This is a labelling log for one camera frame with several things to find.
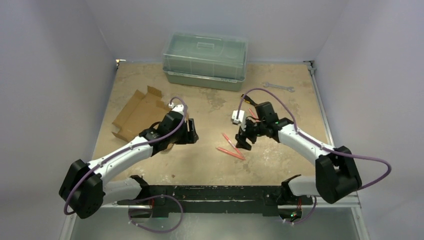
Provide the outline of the red pen with label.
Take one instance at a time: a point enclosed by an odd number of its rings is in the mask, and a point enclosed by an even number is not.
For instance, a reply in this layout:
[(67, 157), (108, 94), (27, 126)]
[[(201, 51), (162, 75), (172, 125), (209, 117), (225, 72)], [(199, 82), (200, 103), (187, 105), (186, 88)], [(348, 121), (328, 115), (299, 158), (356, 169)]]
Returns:
[(231, 147), (243, 158), (245, 159), (244, 155), (242, 154), (242, 152), (236, 147), (236, 145), (230, 140), (230, 138), (225, 134), (222, 133), (222, 136), (225, 138), (225, 140), (231, 145)]

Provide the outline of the brown cardboard box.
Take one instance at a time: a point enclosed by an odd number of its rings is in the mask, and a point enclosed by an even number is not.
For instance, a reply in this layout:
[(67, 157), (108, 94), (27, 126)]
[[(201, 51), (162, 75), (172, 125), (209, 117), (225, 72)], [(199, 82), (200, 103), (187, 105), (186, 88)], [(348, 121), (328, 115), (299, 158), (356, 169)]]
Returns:
[(147, 87), (147, 92), (136, 90), (112, 124), (118, 128), (113, 135), (125, 141), (132, 142), (135, 137), (147, 130), (148, 138), (158, 139), (160, 136), (157, 127), (170, 112), (169, 102), (162, 100), (162, 92), (152, 86)]

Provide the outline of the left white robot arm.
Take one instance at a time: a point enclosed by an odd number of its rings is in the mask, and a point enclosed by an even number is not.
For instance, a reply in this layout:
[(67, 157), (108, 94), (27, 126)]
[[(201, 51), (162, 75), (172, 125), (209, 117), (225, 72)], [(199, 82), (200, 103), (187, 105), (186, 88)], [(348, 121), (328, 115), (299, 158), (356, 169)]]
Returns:
[(112, 196), (113, 178), (134, 164), (165, 151), (169, 145), (195, 144), (199, 140), (195, 120), (182, 111), (171, 110), (162, 121), (142, 130), (123, 147), (89, 162), (74, 161), (61, 184), (65, 215), (81, 219), (92, 216)]

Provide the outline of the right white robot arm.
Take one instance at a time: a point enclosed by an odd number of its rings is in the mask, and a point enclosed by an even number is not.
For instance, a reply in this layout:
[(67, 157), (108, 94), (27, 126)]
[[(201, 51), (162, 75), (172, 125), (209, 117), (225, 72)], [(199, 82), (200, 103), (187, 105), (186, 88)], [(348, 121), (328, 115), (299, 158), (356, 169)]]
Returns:
[(334, 204), (362, 187), (362, 179), (351, 151), (319, 142), (295, 126), (294, 121), (279, 118), (270, 102), (255, 107), (257, 117), (250, 119), (243, 110), (235, 110), (231, 122), (239, 126), (236, 147), (250, 151), (259, 137), (268, 137), (283, 144), (306, 160), (315, 169), (313, 176), (300, 174), (281, 183), (277, 203), (294, 203), (301, 196), (318, 196)]

